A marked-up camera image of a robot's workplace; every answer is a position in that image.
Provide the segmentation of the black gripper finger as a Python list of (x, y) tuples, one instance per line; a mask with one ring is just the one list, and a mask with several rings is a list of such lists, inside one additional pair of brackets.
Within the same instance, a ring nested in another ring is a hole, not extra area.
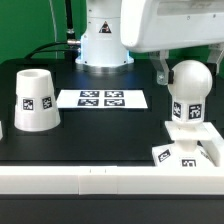
[(220, 64), (224, 59), (224, 43), (211, 44), (209, 46), (209, 56), (207, 63), (213, 75), (218, 75), (220, 71)]
[(168, 50), (155, 51), (149, 54), (149, 59), (156, 70), (157, 83), (159, 85), (172, 84), (174, 81), (174, 71), (171, 70), (167, 64), (168, 57)]

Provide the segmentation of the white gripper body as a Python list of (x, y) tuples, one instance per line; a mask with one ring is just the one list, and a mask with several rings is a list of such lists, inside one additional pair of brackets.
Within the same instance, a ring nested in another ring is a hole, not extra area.
[(145, 53), (224, 42), (224, 0), (122, 0), (121, 42)]

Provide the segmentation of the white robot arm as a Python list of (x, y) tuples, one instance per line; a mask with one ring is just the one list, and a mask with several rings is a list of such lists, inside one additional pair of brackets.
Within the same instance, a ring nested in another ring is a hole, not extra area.
[(86, 0), (87, 28), (76, 63), (93, 72), (112, 72), (148, 53), (157, 82), (166, 85), (172, 49), (207, 45), (207, 62), (224, 59), (224, 0)]

